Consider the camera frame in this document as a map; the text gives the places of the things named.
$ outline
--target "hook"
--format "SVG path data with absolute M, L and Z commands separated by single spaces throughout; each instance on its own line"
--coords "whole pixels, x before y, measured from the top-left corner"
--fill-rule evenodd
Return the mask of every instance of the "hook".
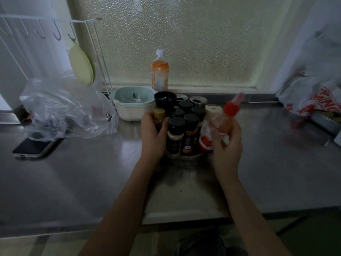
M 8 23 L 7 23 L 7 21 L 5 20 L 4 17 L 2 17 L 2 19 L 3 19 L 3 21 L 5 22 L 6 27 L 7 27 L 8 31 L 9 31 L 9 33 L 6 32 L 6 31 L 5 31 L 3 28 L 1 28 L 1 27 L 0 27 L 0 29 L 1 29 L 1 30 L 3 31 L 3 33 L 5 33 L 8 37 L 13 37 L 14 35 L 13 35 L 12 30 L 11 30 L 11 27 L 8 25 Z
M 74 38 L 72 38 L 72 37 L 70 36 L 70 34 L 68 34 L 68 35 L 69 35 L 70 39 L 72 40 L 72 42 L 76 42 L 76 34 L 75 34 L 74 30 L 73 30 L 73 27 L 72 27 L 71 22 L 70 22 L 70 27 L 71 27 L 71 29 L 72 29 L 72 33 L 73 33 Z
M 19 19 L 20 21 L 21 21 L 21 24 L 23 25 L 23 28 L 25 29 L 25 31 L 26 31 L 26 34 L 24 35 L 24 34 L 22 34 L 18 29 L 16 29 L 24 38 L 28 38 L 28 31 L 27 31 L 27 29 L 26 29 L 26 26 L 25 26 L 25 24 L 23 23 L 23 20 L 20 18 Z
M 53 33 L 53 35 L 54 35 L 54 37 L 59 41 L 59 40 L 62 39 L 62 35 L 61 35 L 60 32 L 59 32 L 59 29 L 58 29 L 58 26 L 57 26 L 57 24 L 56 24 L 56 21 L 54 20 L 53 22 L 55 23 L 55 26 L 56 26 L 56 28 L 57 28 L 57 30 L 58 30 L 59 38 L 57 38 L 56 34 Z
M 38 34 L 38 36 L 40 36 L 40 38 L 45 39 L 46 38 L 45 31 L 44 31 L 44 29 L 43 29 L 43 27 L 42 27 L 42 25 L 38 19 L 37 19 L 37 22 L 39 23 L 39 27 L 40 27 L 41 32 L 43 33 L 43 36 L 41 36 L 39 34 L 38 30 L 36 30 L 36 33 Z

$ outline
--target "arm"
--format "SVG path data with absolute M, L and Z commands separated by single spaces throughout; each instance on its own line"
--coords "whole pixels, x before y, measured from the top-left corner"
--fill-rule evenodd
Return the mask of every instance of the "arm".
M 120 195 L 106 213 L 79 256 L 129 255 L 141 222 L 153 171 L 166 147 L 168 120 L 158 134 L 151 114 L 142 118 L 142 153 Z
M 215 174 L 223 188 L 228 207 L 250 256 L 292 255 L 268 225 L 252 202 L 238 178 L 238 164 L 242 154 L 241 128 L 234 119 L 229 144 L 222 146 L 219 134 L 213 136 Z

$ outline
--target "phone screen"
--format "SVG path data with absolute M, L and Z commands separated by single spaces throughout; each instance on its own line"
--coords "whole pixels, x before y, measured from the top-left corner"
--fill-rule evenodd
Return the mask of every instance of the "phone screen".
M 17 148 L 13 150 L 14 154 L 39 155 L 51 143 L 42 141 L 33 141 L 26 138 Z

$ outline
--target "white plastic bag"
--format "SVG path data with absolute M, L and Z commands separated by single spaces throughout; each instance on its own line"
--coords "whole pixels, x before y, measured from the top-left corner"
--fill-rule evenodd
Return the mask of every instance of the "white plastic bag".
M 301 76 L 276 93 L 285 108 L 300 116 L 313 109 L 341 112 L 341 23 L 323 27 L 302 47 L 307 61 Z
M 34 140 L 91 138 L 116 131 L 112 103 L 96 88 L 72 76 L 29 79 L 20 100 L 32 115 L 32 124 L 25 131 Z

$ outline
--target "black lid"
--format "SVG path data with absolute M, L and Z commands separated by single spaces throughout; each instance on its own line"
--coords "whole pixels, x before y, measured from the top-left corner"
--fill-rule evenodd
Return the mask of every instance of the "black lid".
M 182 135 L 185 132 L 185 120 L 179 117 L 170 118 L 168 121 L 168 131 L 173 135 Z
M 173 117 L 180 117 L 180 118 L 183 118 L 183 116 L 185 115 L 185 111 L 183 111 L 182 109 L 180 108 L 176 108 L 174 109 L 171 113 L 170 113 L 170 117 L 173 118 Z
M 192 108 L 192 113 L 198 116 L 199 121 L 203 121 L 206 115 L 206 110 L 202 107 L 195 106 Z
M 199 124 L 198 116 L 194 114 L 186 114 L 185 116 L 183 116 L 183 119 L 186 122 L 186 130 L 188 131 L 196 130 Z
M 185 113 L 190 113 L 192 107 L 193 107 L 193 103 L 191 103 L 189 101 L 179 102 L 179 108 L 183 109 L 183 111 L 185 111 Z

